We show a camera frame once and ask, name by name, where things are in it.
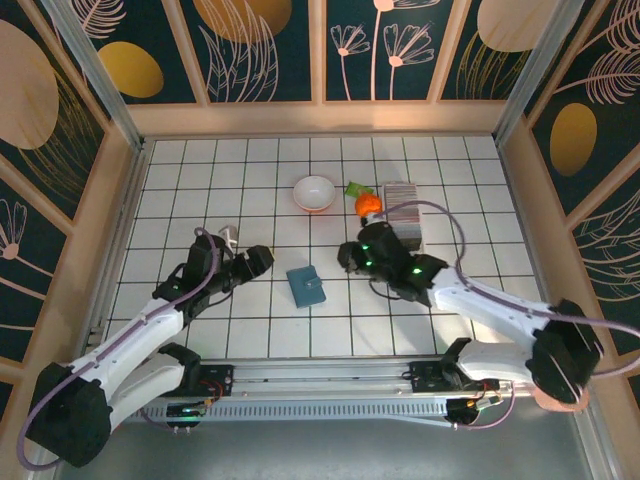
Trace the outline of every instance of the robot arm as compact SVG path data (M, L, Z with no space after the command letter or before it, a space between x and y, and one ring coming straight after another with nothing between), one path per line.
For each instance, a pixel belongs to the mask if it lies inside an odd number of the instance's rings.
M224 239L214 236L213 242L221 259L220 268L196 295L180 300L209 273L213 251L204 236L197 237L191 246L187 263L158 286L153 299L122 330L73 363L52 363L40 373L32 410L74 373L83 372L39 410L26 432L27 438L81 467L95 458L111 432L136 410L166 392L197 387L200 357L175 343L161 345L208 308L212 295L230 294L273 264L267 247L251 247L246 255L233 256ZM173 308L153 314L176 300Z
M341 245L338 261L349 273L386 282L404 300L459 313L514 341L456 342L448 358L453 356L455 368L471 380L524 381L560 402L575 404L602 357L602 346L590 326L551 318L553 313L582 316L575 303L529 302L464 276L461 281L446 262L410 254L386 222L365 226L358 242ZM533 312L549 312L549 317Z

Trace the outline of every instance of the white bowl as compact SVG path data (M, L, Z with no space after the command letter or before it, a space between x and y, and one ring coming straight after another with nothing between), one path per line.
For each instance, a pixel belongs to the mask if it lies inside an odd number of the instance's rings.
M317 213L327 208L336 196L336 189L329 180L313 175L305 177L293 188L293 200L307 212Z

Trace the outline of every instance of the gold circle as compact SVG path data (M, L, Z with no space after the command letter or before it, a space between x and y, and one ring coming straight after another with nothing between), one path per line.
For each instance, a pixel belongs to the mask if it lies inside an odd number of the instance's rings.
M262 30L255 26L251 28L245 0L194 0L193 3L204 23L216 35L238 43L249 43L249 39L253 42L264 40ZM246 0L246 3L256 19L264 19L274 37L284 30L291 18L291 0Z
M22 149L44 145L58 121L58 84L47 56L0 20L0 138Z
M160 93L164 77L158 62L145 50L129 42L113 42L98 51L116 88L136 98Z
M570 177L585 166L598 136L598 122L581 103L564 107L551 129L551 164L560 175Z
M551 20L557 0L482 0L478 35L498 52L533 49Z

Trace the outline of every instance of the white tile floor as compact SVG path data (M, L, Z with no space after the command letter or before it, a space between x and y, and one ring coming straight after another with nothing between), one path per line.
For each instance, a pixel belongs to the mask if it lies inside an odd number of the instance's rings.
M337 187L330 209L309 216L295 183L323 175ZM157 282L187 258L193 229L239 227L240 247L274 247L272 271L207 309L176 341L205 359L384 356L443 353L457 337L498 341L469 319L374 295L348 278L338 246L355 239L355 181L409 180L419 197L455 212L469 243L467 274L539 300L504 172L490 137L345 137L173 140L155 145L117 289L107 336L138 313ZM460 238L442 214L423 210L425 252L450 263ZM313 264L326 303L297 309L287 270ZM377 286L386 292L382 285Z

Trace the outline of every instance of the blue wallet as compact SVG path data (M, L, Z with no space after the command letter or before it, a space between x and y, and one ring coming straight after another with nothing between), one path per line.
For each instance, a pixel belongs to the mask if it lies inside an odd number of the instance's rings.
M313 265L289 270L287 279L298 308L316 305L327 299L322 289L322 280Z

